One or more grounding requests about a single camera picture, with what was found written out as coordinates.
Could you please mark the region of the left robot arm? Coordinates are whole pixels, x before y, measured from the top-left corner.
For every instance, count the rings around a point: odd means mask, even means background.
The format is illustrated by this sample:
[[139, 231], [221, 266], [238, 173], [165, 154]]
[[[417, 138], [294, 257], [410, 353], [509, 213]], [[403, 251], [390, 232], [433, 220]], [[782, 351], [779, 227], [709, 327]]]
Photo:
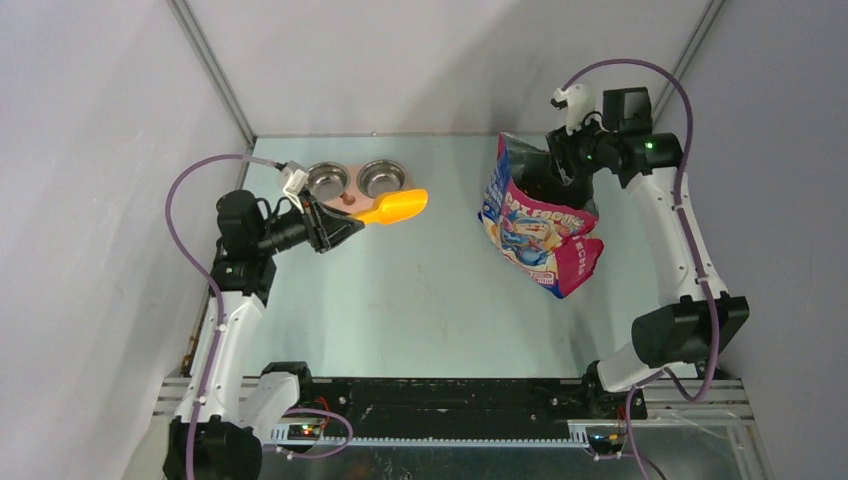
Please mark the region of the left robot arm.
[[169, 425], [168, 479], [255, 479], [279, 420], [315, 406], [305, 363], [269, 366], [253, 392], [241, 396], [245, 355], [266, 312], [275, 255], [301, 244], [325, 253], [365, 227], [308, 191], [298, 198], [301, 204], [284, 213], [263, 214], [262, 199], [247, 190], [227, 193], [216, 204], [220, 238], [205, 273], [212, 317], [197, 345], [201, 364]]

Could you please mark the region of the colourful cat food bag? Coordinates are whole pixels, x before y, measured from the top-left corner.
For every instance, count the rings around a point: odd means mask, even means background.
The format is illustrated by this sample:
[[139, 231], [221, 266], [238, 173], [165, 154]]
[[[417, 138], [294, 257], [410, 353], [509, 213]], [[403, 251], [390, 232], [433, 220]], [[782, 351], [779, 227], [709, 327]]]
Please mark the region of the colourful cat food bag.
[[593, 275], [605, 245], [593, 235], [598, 215], [551, 201], [562, 185], [550, 177], [550, 163], [549, 152], [499, 134], [478, 219], [506, 260], [563, 299]]

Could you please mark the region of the yellow plastic scoop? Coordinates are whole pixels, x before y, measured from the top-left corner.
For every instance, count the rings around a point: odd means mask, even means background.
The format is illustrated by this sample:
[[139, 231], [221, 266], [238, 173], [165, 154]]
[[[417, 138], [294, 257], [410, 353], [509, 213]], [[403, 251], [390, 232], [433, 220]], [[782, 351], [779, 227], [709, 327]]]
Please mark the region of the yellow plastic scoop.
[[388, 192], [378, 196], [370, 209], [351, 214], [350, 217], [365, 225], [391, 225], [419, 215], [429, 202], [425, 189]]

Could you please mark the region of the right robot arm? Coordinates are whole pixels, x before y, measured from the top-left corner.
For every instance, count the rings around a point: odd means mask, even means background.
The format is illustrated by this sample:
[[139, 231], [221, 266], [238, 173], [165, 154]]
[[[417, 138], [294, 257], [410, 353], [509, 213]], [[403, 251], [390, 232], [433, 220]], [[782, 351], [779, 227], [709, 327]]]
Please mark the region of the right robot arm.
[[729, 293], [707, 251], [679, 139], [654, 132], [644, 87], [604, 92], [600, 110], [581, 84], [556, 89], [551, 103], [565, 113], [563, 126], [547, 135], [554, 159], [571, 176], [607, 169], [617, 177], [646, 232], [658, 286], [658, 309], [636, 318], [630, 342], [598, 362], [599, 380], [581, 392], [583, 408], [606, 418], [620, 407], [621, 392], [679, 363], [704, 361], [709, 387], [750, 309], [745, 297]]

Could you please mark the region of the pink double pet bowl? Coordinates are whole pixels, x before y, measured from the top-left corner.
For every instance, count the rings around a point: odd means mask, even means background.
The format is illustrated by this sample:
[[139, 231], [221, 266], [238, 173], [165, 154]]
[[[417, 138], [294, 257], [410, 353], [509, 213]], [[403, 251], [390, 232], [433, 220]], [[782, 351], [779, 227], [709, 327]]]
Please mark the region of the pink double pet bowl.
[[413, 188], [404, 166], [390, 159], [349, 165], [323, 161], [308, 167], [307, 174], [309, 192], [320, 203], [346, 214], [370, 209], [382, 194]]

